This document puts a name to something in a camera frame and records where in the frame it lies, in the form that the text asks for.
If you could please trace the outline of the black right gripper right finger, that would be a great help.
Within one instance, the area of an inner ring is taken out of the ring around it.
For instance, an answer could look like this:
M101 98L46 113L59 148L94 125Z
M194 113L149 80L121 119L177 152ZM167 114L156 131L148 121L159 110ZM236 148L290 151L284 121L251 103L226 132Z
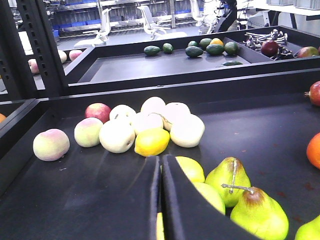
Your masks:
M256 240L216 210L194 187L173 155L162 157L161 210L166 240Z

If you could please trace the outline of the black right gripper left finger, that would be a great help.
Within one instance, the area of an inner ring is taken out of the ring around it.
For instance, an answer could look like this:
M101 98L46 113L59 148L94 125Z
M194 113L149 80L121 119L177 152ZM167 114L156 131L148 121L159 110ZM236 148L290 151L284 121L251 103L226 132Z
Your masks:
M3 240L154 240L158 157L35 161L0 201Z

